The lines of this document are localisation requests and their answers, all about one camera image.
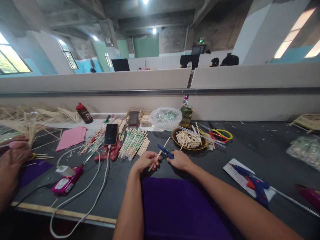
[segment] phone charging cable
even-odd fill
[[[69,153],[69,152],[71,152],[71,151],[73,151],[73,150],[75,150],[75,149],[77,149],[77,148],[83,147],[83,146],[86,146],[86,145],[82,145],[82,146],[76,147],[76,148],[74,148],[74,149],[72,149],[72,150],[64,153],[64,154],[59,158],[59,160],[58,160],[58,162],[57,162],[57,165],[58,165],[58,163],[60,162],[60,159],[61,159],[65,154],[67,154],[67,153]],[[84,192],[90,187],[90,185],[92,184],[92,182],[94,181],[94,179],[96,178],[96,176],[97,176],[98,173],[99,173],[99,170],[100,170],[100,153],[98,152],[99,149],[96,150],[96,149],[94,149],[94,148],[92,148],[92,147],[89,147],[89,146],[86,146],[86,147],[91,148],[92,150],[94,150],[95,152],[97,152],[97,153],[99,154],[98,171],[97,171],[96,175],[94,175],[92,181],[89,183],[89,185],[88,185],[85,189],[83,189],[81,192],[77,193],[77,194],[74,195],[73,197],[69,198],[67,201],[61,203],[59,206],[57,206],[57,207],[54,209],[54,211],[53,211],[53,213],[52,213],[52,216],[51,216],[51,220],[50,220],[50,232],[51,232],[52,236],[55,237],[55,238],[67,238],[67,237],[71,236],[71,234],[74,232],[74,230],[77,228],[77,226],[78,226],[78,225],[91,213],[91,211],[94,209],[94,207],[96,206],[97,201],[98,201],[98,199],[99,199],[99,197],[100,197],[100,195],[101,195],[101,192],[102,192],[102,190],[103,190],[103,188],[104,188],[104,185],[106,184],[106,181],[107,181],[107,170],[108,170],[108,167],[109,167],[109,154],[110,154],[110,147],[111,147],[111,145],[108,145],[107,168],[106,168],[106,171],[105,171],[105,173],[104,173],[103,184],[102,184],[102,186],[101,186],[101,189],[100,189],[100,191],[99,191],[99,193],[98,193],[98,195],[97,195],[97,198],[96,198],[96,200],[95,200],[92,208],[89,210],[89,212],[88,212],[86,215],[84,215],[84,216],[79,220],[79,222],[76,224],[76,226],[73,228],[73,230],[72,230],[68,235],[58,236],[57,234],[55,234],[55,232],[53,231],[53,228],[52,228],[52,221],[53,221],[53,218],[54,218],[55,213],[57,212],[57,209],[58,209],[60,206],[66,204],[67,202],[71,201],[72,199],[74,199],[74,198],[76,198],[77,196],[79,196],[79,195],[81,195],[82,193],[84,193]]]

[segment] green bottle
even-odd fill
[[[181,107],[180,111],[182,113],[182,120],[179,125],[182,127],[190,125],[191,114],[193,113],[192,106],[185,104]]]

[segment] hand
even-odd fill
[[[26,162],[31,156],[32,152],[25,144],[21,144],[20,148],[11,148],[6,151],[0,158],[0,168],[10,165],[18,164],[21,166]]]
[[[182,151],[174,150],[171,152],[171,154],[174,155],[174,159],[167,158],[167,160],[172,166],[178,168],[179,170],[186,171],[187,168],[193,164],[190,158]]]
[[[6,144],[9,144],[9,143],[14,142],[14,141],[28,142],[29,138],[27,138],[24,135],[19,135],[19,136],[16,136],[14,138],[11,138],[11,139],[9,139],[9,140],[7,140],[5,142],[2,142],[0,145],[6,145]]]
[[[158,160],[160,160],[160,157],[156,159],[157,155],[158,154],[156,152],[144,152],[142,156],[134,163],[132,170],[142,173],[146,167],[150,167],[153,163],[155,164],[153,165],[152,170],[155,170],[156,167],[159,166]]]

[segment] pink paper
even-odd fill
[[[56,152],[83,142],[86,135],[86,130],[86,127],[78,126],[64,131],[57,146]]]

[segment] purple towel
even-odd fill
[[[28,185],[37,177],[41,176],[42,174],[44,174],[46,171],[48,171],[50,168],[53,167],[52,164],[47,163],[45,160],[41,160],[41,159],[30,161],[30,163],[38,163],[38,164],[25,167],[25,169],[22,170],[23,173],[22,173],[20,188],[23,188],[24,186]]]
[[[233,239],[206,196],[190,181],[147,177],[142,183],[149,239]]]

